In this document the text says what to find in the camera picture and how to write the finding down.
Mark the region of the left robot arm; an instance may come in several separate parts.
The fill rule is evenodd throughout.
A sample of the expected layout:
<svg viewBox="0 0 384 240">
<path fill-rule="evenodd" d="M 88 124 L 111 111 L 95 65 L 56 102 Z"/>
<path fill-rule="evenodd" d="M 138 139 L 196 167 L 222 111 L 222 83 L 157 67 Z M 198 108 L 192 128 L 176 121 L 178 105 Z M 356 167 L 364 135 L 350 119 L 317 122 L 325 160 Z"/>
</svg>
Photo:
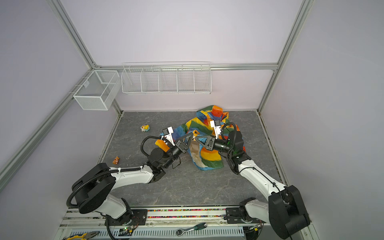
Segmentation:
<svg viewBox="0 0 384 240">
<path fill-rule="evenodd" d="M 157 182 L 187 152 L 193 138 L 193 133 L 180 137 L 168 151 L 153 149 L 146 155 L 147 162 L 139 167 L 111 168 L 105 163 L 97 164 L 73 184 L 67 207 L 77 208 L 81 214 L 97 212 L 121 225 L 130 223 L 135 216 L 133 211 L 125 199 L 113 196 L 112 190 Z"/>
</svg>

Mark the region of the rainbow striped jacket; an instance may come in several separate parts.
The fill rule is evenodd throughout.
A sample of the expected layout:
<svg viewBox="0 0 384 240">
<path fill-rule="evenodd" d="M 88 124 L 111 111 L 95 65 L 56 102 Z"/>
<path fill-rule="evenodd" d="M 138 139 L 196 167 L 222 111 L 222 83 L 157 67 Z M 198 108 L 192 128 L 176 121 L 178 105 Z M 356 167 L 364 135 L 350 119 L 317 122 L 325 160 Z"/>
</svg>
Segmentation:
<svg viewBox="0 0 384 240">
<path fill-rule="evenodd" d="M 244 141 L 229 114 L 212 105 L 196 112 L 196 116 L 173 131 L 164 129 L 154 137 L 156 148 L 147 155 L 157 168 L 168 168 L 182 154 L 189 154 L 200 170 L 223 167 L 226 160 L 232 172 L 239 174 L 239 165 L 246 160 Z"/>
</svg>

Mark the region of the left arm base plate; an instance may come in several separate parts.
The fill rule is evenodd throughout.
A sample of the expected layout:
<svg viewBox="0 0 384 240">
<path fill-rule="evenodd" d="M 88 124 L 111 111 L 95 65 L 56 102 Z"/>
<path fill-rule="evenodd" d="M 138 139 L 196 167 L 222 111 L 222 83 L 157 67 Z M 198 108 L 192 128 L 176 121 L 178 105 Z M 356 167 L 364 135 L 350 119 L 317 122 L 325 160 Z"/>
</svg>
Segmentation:
<svg viewBox="0 0 384 240">
<path fill-rule="evenodd" d="M 118 219 L 107 216 L 106 222 L 108 222 L 109 226 L 143 226 L 146 224 L 147 215 L 147 209 L 133 209 Z"/>
</svg>

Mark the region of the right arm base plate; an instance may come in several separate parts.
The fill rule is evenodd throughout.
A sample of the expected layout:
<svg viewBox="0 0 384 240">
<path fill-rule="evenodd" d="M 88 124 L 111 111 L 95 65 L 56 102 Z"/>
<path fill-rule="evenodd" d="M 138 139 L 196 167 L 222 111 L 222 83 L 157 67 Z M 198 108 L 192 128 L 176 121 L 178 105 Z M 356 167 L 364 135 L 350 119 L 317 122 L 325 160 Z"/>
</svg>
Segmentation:
<svg viewBox="0 0 384 240">
<path fill-rule="evenodd" d="M 228 224 L 260 224 L 264 221 L 249 217 L 240 207 L 226 208 L 224 220 Z"/>
</svg>

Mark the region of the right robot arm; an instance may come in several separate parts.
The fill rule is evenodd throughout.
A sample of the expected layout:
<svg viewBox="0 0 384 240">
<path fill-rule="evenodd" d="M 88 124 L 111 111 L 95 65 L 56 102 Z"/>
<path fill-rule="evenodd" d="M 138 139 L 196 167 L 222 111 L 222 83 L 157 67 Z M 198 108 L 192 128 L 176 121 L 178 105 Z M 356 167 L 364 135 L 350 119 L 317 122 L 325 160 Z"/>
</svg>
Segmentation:
<svg viewBox="0 0 384 240">
<path fill-rule="evenodd" d="M 258 220 L 270 224 L 283 240 L 310 225 L 310 217 L 300 191 L 286 186 L 263 171 L 247 154 L 241 132 L 234 127 L 227 136 L 196 136 L 195 141 L 208 151 L 218 151 L 231 171 L 247 179 L 267 200 L 248 198 L 239 204 L 239 214 L 233 218 L 245 223 Z"/>
</svg>

